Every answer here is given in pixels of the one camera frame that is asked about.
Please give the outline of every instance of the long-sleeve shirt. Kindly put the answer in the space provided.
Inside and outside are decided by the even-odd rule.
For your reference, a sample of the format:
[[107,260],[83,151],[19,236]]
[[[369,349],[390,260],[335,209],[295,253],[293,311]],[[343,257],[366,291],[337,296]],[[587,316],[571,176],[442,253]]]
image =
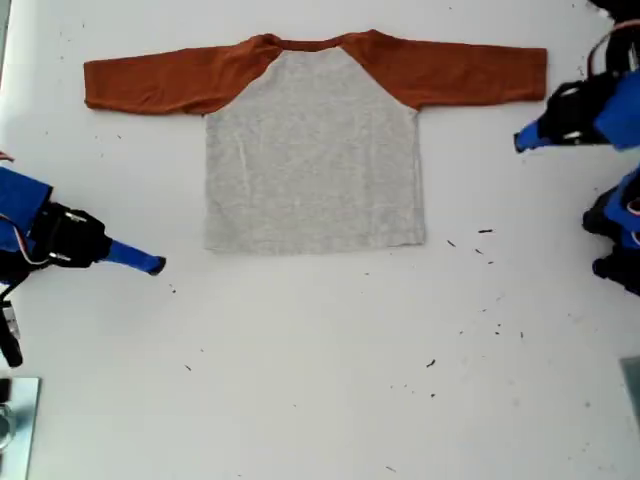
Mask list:
[[542,100],[544,49],[258,35],[85,64],[90,108],[206,115],[205,244],[325,253],[422,244],[418,111]]

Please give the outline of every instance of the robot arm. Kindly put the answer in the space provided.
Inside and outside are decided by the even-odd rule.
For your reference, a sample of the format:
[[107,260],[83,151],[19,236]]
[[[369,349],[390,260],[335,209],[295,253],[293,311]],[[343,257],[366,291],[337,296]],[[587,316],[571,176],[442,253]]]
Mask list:
[[[554,92],[542,117],[515,135],[518,152],[549,145],[640,146],[640,70],[630,70],[640,44],[639,17],[640,12],[635,20],[617,24],[596,44],[588,58],[588,78]],[[609,37],[607,71],[594,75],[593,58]]]

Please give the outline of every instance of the white table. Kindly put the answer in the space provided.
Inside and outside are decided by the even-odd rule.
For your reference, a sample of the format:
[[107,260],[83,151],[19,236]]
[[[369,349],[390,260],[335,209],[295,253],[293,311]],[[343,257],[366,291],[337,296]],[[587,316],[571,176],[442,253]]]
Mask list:
[[580,228],[637,156],[516,155],[542,103],[433,109],[426,246],[221,258],[201,248],[204,120],[83,103],[86,60],[369,28],[547,47],[552,90],[608,25],[583,0],[14,1],[1,149],[168,257],[13,296],[15,374],[43,378],[30,478],[637,479],[618,360],[640,354],[640,298],[592,276],[609,246]]

